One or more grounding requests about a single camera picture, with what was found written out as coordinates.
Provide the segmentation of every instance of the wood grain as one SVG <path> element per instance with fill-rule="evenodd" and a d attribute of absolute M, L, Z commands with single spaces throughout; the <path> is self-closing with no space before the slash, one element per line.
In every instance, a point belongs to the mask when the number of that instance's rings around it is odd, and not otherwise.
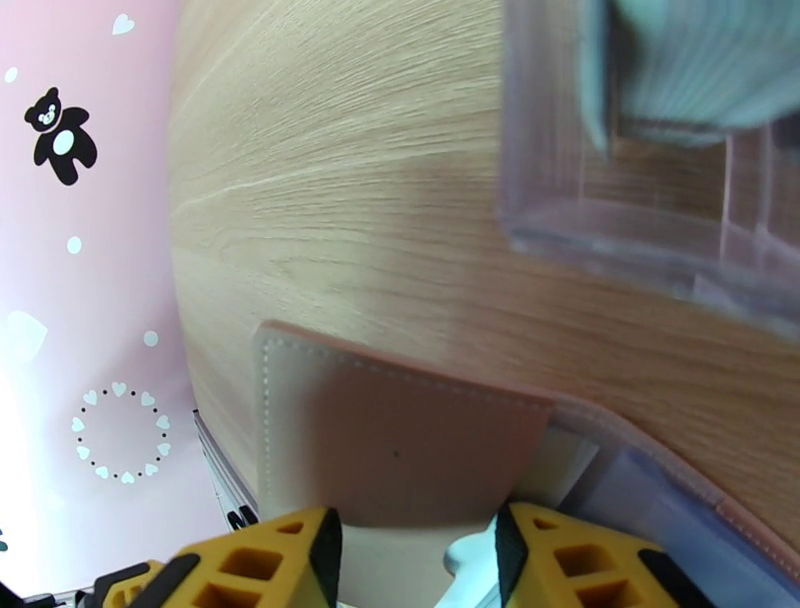
<path fill-rule="evenodd" d="M 251 335 L 304 325 L 609 406 L 800 547 L 800 351 L 514 254 L 497 195 L 501 10 L 191 0 L 171 147 L 198 405 L 251 487 Z"/>

